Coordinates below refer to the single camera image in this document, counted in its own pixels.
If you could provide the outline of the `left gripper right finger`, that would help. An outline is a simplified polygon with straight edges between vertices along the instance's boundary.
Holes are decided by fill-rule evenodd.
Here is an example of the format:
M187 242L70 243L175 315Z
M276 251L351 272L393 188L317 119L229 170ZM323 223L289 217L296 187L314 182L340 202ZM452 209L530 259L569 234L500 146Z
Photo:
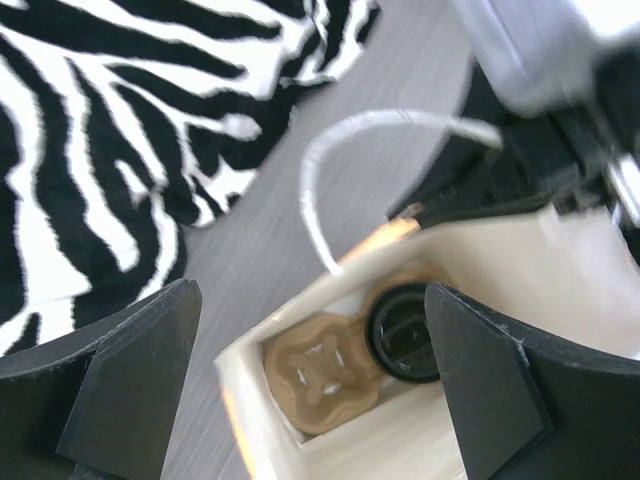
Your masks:
M439 283L425 313L468 478L638 478L638 361Z

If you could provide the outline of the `single cardboard cup carrier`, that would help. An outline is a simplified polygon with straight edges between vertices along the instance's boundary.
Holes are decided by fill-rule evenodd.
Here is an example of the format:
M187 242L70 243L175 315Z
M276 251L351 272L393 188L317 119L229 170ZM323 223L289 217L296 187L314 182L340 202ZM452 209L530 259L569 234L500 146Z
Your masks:
M366 345L365 321L374 300L392 286L448 280L425 264L409 265L366 288L355 312L319 311L266 340L267 384L291 426L322 435L374 408L387 380L420 385L397 380L376 364Z

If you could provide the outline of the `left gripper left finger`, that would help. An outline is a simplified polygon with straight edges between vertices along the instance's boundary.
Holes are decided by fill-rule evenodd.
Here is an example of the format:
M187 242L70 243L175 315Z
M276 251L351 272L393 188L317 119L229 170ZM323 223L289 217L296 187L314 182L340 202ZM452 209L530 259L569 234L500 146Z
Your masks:
M180 279L1 360L4 479L160 477L202 296Z

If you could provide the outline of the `black plastic cup lid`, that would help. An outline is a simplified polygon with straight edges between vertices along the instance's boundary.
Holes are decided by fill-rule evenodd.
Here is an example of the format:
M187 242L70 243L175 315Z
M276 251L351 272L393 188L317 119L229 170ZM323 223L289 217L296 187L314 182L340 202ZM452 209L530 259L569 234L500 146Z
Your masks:
M373 302L365 339L376 364L391 377L412 384L440 379L424 307L427 282L392 286Z

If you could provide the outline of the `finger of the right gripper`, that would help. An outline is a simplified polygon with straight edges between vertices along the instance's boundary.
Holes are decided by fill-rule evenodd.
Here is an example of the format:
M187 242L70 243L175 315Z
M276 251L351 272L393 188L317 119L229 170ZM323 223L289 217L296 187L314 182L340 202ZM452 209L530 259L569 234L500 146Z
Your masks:
M451 134L423 176L388 211L390 220L416 220L423 229L459 220L533 213L552 201L554 121L521 118L498 100L475 64L460 114L497 126L497 149Z

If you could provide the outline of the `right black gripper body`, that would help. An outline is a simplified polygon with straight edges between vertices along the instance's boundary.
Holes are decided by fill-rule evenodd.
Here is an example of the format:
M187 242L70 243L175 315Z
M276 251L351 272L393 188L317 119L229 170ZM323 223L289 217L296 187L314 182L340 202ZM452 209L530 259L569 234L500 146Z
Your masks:
M639 52L627 50L596 71L592 97L512 120L503 154L516 185L502 215L547 205L560 214L607 206L625 229L639 226Z

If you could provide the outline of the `brown paper takeout bag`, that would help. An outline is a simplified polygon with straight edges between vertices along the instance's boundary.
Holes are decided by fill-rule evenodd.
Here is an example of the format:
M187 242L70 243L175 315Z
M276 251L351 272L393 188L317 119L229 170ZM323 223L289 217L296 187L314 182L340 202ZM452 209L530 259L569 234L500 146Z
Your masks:
M354 259L320 228L322 161L407 124L482 144ZM575 107L496 128L376 110L300 169L327 274L217 359L254 479L635 479L639 110Z

